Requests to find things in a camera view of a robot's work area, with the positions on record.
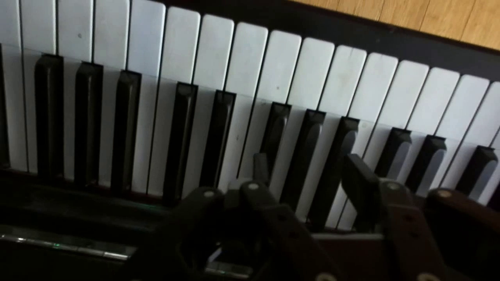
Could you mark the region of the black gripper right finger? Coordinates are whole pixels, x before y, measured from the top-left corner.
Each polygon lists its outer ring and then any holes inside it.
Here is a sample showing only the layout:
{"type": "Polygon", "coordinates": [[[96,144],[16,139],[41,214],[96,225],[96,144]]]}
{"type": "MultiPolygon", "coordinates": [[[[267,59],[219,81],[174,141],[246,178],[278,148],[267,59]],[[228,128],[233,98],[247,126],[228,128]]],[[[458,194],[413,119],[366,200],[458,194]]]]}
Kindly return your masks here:
{"type": "Polygon", "coordinates": [[[378,176],[358,155],[342,165],[357,229],[380,229],[403,281],[500,281],[500,217],[453,189],[416,197],[405,184],[378,176]]]}

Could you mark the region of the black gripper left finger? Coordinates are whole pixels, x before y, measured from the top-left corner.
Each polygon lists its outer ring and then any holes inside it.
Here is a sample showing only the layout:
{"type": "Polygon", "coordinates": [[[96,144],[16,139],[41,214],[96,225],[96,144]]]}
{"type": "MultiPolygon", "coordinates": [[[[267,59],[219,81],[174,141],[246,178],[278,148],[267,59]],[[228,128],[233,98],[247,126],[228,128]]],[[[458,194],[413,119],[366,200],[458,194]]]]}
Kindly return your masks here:
{"type": "Polygon", "coordinates": [[[335,281],[335,262],[261,181],[200,187],[150,239],[150,281],[335,281]]]}

